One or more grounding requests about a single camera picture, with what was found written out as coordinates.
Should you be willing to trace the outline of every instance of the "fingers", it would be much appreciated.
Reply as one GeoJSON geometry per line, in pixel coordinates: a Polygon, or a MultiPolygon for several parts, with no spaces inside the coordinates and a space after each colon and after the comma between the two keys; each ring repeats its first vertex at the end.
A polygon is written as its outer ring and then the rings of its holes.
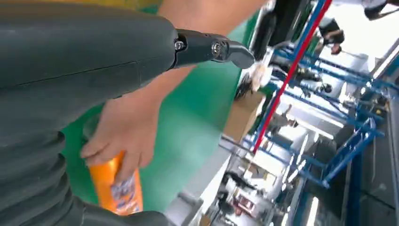
{"type": "Polygon", "coordinates": [[[150,164],[153,156],[154,156],[153,148],[152,150],[142,152],[140,156],[139,167],[146,167],[148,164],[150,164]]]}
{"type": "Polygon", "coordinates": [[[103,150],[106,145],[107,143],[100,143],[99,139],[92,138],[86,145],[84,145],[82,151],[80,152],[80,156],[82,158],[88,158],[103,150]]]}
{"type": "Polygon", "coordinates": [[[113,159],[117,154],[122,151],[118,142],[112,142],[102,150],[98,151],[95,155],[86,158],[86,164],[99,165],[104,164],[113,159]]]}
{"type": "Polygon", "coordinates": [[[115,183],[121,183],[131,177],[138,168],[139,161],[139,152],[126,152],[125,156],[123,157],[122,165],[115,177],[115,183]]]}

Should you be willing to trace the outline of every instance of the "red pole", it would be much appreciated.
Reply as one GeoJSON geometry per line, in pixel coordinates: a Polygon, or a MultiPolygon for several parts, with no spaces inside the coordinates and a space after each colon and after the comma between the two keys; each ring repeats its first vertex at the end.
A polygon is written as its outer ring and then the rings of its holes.
{"type": "Polygon", "coordinates": [[[255,146],[254,146],[254,154],[256,154],[256,152],[258,151],[259,146],[261,145],[261,142],[263,140],[263,136],[264,133],[266,131],[267,126],[270,123],[271,117],[273,116],[274,112],[276,111],[276,108],[280,102],[280,97],[281,95],[284,93],[284,90],[286,89],[286,86],[288,84],[288,82],[290,81],[291,77],[294,75],[295,69],[298,66],[299,61],[302,59],[307,46],[309,45],[309,42],[312,39],[312,36],[316,30],[316,28],[318,27],[321,19],[323,18],[324,14],[326,13],[326,11],[328,10],[328,8],[331,5],[332,0],[326,0],[326,3],[324,3],[323,8],[321,8],[321,11],[318,15],[318,17],[316,18],[314,24],[311,27],[311,30],[309,31],[308,35],[306,36],[305,41],[303,42],[303,45],[301,46],[301,48],[299,49],[298,55],[295,57],[291,68],[289,69],[288,73],[287,73],[287,77],[283,82],[283,85],[281,86],[281,88],[279,89],[279,91],[277,92],[277,96],[275,98],[275,100],[273,101],[273,104],[271,105],[271,109],[270,109],[270,114],[267,116],[266,121],[264,122],[262,129],[261,129],[261,133],[259,134],[258,139],[256,140],[255,146]]]}

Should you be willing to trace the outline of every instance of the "bottle label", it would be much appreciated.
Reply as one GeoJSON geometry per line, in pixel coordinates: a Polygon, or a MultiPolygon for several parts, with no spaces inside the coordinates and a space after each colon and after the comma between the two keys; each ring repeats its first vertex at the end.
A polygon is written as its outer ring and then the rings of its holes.
{"type": "Polygon", "coordinates": [[[131,212],[135,210],[137,202],[135,201],[135,179],[131,177],[118,185],[112,185],[112,197],[116,204],[116,212],[118,214],[131,212]]]}

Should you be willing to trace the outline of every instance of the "cardboard box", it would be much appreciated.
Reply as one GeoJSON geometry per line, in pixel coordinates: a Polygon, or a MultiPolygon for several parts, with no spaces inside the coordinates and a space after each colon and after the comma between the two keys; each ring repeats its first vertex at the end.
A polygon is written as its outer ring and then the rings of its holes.
{"type": "Polygon", "coordinates": [[[208,216],[203,215],[201,217],[201,221],[199,222],[199,226],[210,226],[211,225],[211,219],[209,219],[208,216]]]}
{"type": "Polygon", "coordinates": [[[224,134],[240,142],[262,111],[264,101],[264,94],[259,92],[248,93],[242,99],[234,101],[224,127],[224,134]]]}

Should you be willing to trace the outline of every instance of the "green surface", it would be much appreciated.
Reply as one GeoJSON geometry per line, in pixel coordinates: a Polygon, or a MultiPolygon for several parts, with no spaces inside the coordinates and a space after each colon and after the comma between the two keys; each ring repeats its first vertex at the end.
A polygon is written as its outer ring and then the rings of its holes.
{"type": "MultiPolygon", "coordinates": [[[[255,19],[239,26],[229,38],[248,43],[255,19]]],[[[230,110],[240,70],[233,64],[200,64],[162,104],[155,155],[141,169],[145,210],[164,211],[195,172],[216,150],[230,110]]],[[[79,158],[82,126],[101,107],[91,109],[63,130],[67,172],[75,195],[97,203],[88,169],[79,158]]]]}

